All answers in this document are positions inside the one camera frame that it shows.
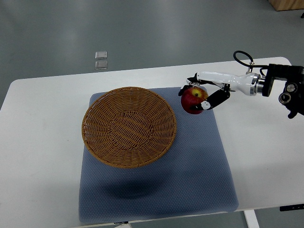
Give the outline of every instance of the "red apple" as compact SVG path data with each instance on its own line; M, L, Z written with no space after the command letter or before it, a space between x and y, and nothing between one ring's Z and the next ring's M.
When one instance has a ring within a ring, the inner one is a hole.
M186 89L181 96L181 106L187 113L200 114L203 110L191 110L190 107L205 101L207 97L207 92L202 88L192 87Z

